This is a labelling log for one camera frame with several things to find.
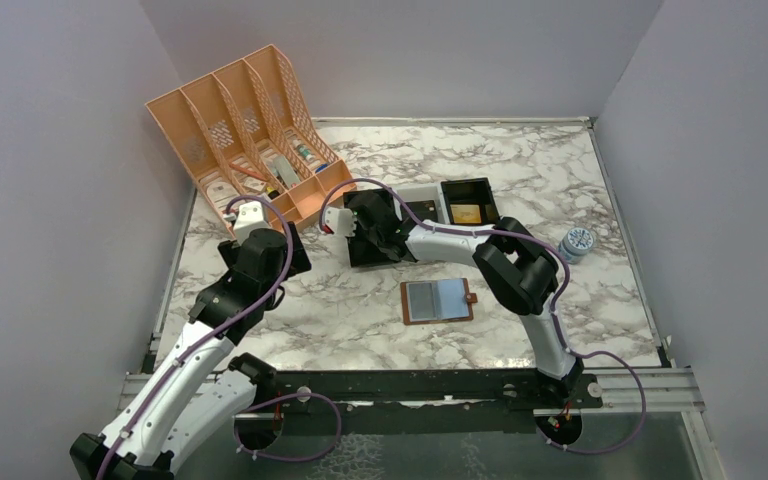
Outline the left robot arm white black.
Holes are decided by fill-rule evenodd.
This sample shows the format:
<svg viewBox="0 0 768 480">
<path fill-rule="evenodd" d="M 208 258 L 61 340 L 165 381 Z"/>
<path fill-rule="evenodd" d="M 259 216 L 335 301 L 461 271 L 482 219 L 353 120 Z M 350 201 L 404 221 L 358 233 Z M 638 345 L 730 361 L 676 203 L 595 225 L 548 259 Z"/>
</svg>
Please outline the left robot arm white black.
<svg viewBox="0 0 768 480">
<path fill-rule="evenodd" d="M 219 251 L 228 270 L 202 290 L 172 352 L 134 400 L 98 435 L 70 448 L 82 479 L 172 479 L 232 414 L 273 401 L 269 366 L 250 355 L 205 392 L 199 389 L 264 314 L 283 298 L 285 278 L 311 264 L 293 223 L 258 228 Z"/>
</svg>

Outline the dark grey credit card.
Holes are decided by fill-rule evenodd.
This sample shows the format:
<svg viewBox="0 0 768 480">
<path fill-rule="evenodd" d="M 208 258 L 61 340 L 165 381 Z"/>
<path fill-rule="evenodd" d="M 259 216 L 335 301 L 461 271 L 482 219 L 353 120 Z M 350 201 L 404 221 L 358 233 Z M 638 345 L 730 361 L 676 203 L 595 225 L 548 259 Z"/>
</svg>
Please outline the dark grey credit card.
<svg viewBox="0 0 768 480">
<path fill-rule="evenodd" d="M 406 295 L 412 321 L 437 319 L 437 287 L 434 282 L 408 283 Z"/>
</svg>

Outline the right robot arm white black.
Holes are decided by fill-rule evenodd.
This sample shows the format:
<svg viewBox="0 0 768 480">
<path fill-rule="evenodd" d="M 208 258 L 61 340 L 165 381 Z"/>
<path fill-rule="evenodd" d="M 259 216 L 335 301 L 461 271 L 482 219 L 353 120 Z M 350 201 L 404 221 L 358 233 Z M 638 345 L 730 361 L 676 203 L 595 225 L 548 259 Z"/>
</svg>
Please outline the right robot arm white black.
<svg viewBox="0 0 768 480">
<path fill-rule="evenodd" d="M 563 327 L 552 316 L 559 261 L 518 220 L 502 217 L 491 227 L 420 222 L 406 212 L 397 214 L 394 199 L 381 190 L 346 194 L 343 199 L 354 217 L 352 234 L 378 262 L 447 262 L 477 268 L 493 297 L 525 328 L 535 355 L 539 398 L 560 407 L 576 395 L 583 363 L 568 351 Z"/>
</svg>

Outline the brown leather card holder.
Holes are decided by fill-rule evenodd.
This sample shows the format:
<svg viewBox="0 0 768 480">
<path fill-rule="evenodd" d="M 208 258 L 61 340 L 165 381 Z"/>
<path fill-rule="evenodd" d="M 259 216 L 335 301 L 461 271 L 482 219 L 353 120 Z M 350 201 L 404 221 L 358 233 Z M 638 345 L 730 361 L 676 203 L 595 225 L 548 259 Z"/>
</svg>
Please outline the brown leather card holder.
<svg viewBox="0 0 768 480">
<path fill-rule="evenodd" d="M 407 302 L 406 285 L 415 282 L 434 282 L 436 284 L 438 312 L 436 320 L 411 320 Z M 477 295 L 470 290 L 466 278 L 402 282 L 400 284 L 400 293 L 403 323 L 407 326 L 466 322 L 474 319 L 473 306 L 477 303 Z"/>
</svg>

